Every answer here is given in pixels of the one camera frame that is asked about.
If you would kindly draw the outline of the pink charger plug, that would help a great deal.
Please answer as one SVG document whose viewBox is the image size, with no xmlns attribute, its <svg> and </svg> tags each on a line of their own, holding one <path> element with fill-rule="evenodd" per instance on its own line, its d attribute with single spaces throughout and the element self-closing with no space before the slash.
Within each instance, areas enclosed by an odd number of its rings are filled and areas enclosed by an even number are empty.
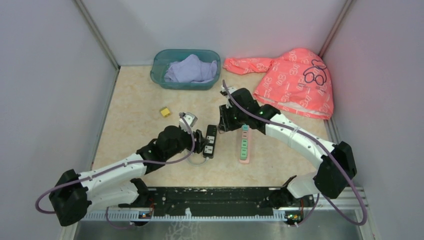
<svg viewBox="0 0 424 240">
<path fill-rule="evenodd" d="M 248 130 L 243 130 L 241 133 L 241 138 L 242 139 L 249 139 L 249 131 Z"/>
</svg>

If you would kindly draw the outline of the black power strip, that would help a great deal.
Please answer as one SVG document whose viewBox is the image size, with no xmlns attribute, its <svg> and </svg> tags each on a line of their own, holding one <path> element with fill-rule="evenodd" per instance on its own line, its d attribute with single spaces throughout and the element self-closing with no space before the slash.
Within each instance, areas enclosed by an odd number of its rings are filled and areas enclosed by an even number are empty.
<svg viewBox="0 0 424 240">
<path fill-rule="evenodd" d="M 208 143 L 206 144 L 202 153 L 203 157 L 206 160 L 214 158 L 215 146 L 217 141 L 217 133 L 218 133 L 218 129 L 216 125 L 209 124 L 207 126 L 206 139 L 208 140 Z"/>
</svg>

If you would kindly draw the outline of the yellow charger plug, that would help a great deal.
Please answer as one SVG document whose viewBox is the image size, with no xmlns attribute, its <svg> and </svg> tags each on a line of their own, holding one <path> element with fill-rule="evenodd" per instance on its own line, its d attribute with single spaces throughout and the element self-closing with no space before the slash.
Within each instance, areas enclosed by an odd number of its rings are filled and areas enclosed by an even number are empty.
<svg viewBox="0 0 424 240">
<path fill-rule="evenodd" d="M 171 111 L 169 110 L 168 107 L 163 107 L 159 110 L 160 114 L 164 117 L 167 118 L 171 115 Z"/>
</svg>

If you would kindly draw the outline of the pink power strip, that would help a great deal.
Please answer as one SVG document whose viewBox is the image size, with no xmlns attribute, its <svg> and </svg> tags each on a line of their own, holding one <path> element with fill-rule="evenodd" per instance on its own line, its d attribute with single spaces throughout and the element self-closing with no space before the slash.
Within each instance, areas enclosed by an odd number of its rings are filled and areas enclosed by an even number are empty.
<svg viewBox="0 0 424 240">
<path fill-rule="evenodd" d="M 250 127 L 249 127 L 249 139 L 248 139 L 248 158 L 247 158 L 247 160 L 240 160 L 239 159 L 239 162 L 240 163 L 242 163 L 242 164 L 249 164 L 250 163 L 250 150 L 251 150 L 251 146 L 252 146 L 252 144 L 251 144 L 251 129 L 250 129 Z"/>
</svg>

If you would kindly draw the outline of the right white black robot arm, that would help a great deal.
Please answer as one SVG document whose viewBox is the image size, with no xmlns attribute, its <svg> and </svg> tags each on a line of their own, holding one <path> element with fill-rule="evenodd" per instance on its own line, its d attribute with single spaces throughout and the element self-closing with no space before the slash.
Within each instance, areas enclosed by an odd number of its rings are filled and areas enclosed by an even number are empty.
<svg viewBox="0 0 424 240">
<path fill-rule="evenodd" d="M 259 105 L 246 88 L 222 87 L 220 94 L 227 98 L 227 103 L 219 107 L 220 131 L 234 131 L 247 125 L 286 144 L 315 167 L 315 172 L 294 176 L 283 185 L 281 199 L 287 206 L 295 206 L 301 197 L 318 193 L 336 199 L 356 175 L 353 150 L 348 143 L 333 143 L 309 133 L 277 108 Z"/>
</svg>

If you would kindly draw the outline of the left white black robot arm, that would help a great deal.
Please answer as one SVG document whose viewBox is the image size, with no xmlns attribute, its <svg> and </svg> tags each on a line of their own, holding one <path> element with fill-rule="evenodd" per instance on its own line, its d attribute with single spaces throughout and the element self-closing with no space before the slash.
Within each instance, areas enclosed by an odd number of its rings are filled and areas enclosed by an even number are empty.
<svg viewBox="0 0 424 240">
<path fill-rule="evenodd" d="M 89 212 L 111 206 L 146 206 L 150 193 L 141 177 L 185 150 L 202 153 L 209 142 L 200 130 L 189 133 L 170 125 L 147 145 L 114 164 L 81 173 L 65 171 L 48 196 L 59 224 L 70 226 Z"/>
</svg>

